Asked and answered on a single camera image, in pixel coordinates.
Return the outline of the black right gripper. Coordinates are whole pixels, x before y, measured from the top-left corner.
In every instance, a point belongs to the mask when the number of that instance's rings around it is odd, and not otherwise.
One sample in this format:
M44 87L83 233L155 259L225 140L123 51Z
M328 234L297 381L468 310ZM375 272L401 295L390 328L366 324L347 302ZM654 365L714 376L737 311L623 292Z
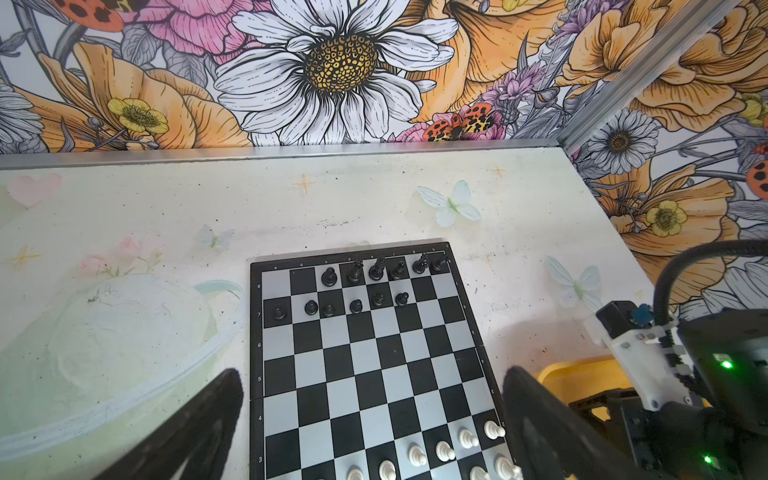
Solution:
M606 390L568 404L613 447L626 455L648 479L660 478L660 462L651 444L651 420L660 409L647 409L634 389Z

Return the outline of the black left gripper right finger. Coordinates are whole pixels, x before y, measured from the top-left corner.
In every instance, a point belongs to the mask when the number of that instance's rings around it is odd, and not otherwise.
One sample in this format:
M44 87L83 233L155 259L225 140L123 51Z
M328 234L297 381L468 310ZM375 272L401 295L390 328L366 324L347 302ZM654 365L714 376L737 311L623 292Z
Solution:
M647 479L597 431L519 366L507 370L503 410L526 479Z

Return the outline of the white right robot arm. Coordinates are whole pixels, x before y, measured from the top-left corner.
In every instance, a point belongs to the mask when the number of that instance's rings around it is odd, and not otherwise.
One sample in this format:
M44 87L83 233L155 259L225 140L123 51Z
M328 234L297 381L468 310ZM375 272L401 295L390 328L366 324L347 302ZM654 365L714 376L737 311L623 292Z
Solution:
M725 309L682 324L700 393L685 398L613 389L570 403L654 479L767 476L767 312Z

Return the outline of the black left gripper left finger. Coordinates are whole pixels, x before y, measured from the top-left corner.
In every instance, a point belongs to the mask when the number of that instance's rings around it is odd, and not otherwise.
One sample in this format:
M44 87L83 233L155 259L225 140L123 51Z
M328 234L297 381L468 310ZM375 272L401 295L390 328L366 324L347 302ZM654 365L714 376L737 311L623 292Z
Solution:
M100 479L220 479L243 404L240 374L224 370Z

